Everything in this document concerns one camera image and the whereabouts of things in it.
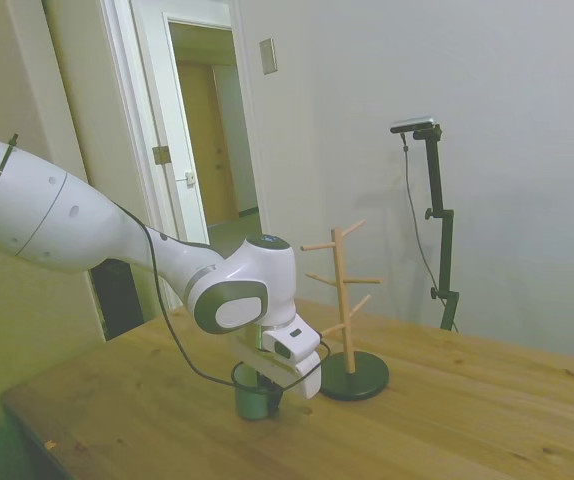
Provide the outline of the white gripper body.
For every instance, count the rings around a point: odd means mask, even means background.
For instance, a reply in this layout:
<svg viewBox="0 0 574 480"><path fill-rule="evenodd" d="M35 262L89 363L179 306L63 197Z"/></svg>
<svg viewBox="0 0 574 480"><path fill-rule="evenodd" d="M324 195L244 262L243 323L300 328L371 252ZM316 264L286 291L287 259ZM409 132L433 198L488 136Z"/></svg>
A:
<svg viewBox="0 0 574 480"><path fill-rule="evenodd" d="M261 347L254 346L242 335L235 335L230 346L239 360L284 390L293 390L304 399L311 399L319 392L320 336L316 333L309 335L302 331L292 337L265 332Z"/></svg>

